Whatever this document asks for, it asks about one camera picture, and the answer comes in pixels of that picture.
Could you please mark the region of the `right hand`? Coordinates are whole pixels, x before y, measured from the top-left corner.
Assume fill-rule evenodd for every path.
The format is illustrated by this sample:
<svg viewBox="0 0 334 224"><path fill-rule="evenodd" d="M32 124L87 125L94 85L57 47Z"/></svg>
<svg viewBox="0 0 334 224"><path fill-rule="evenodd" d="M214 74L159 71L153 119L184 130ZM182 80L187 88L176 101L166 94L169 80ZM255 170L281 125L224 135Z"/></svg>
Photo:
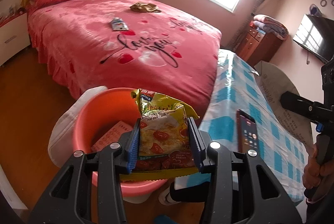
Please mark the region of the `right hand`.
<svg viewBox="0 0 334 224"><path fill-rule="evenodd" d="M308 162L304 168L304 174L302 176L303 184L306 189L317 187L322 178L333 174L333 160L320 165L316 161L317 155L317 146L314 144L312 154L309 154Z"/></svg>

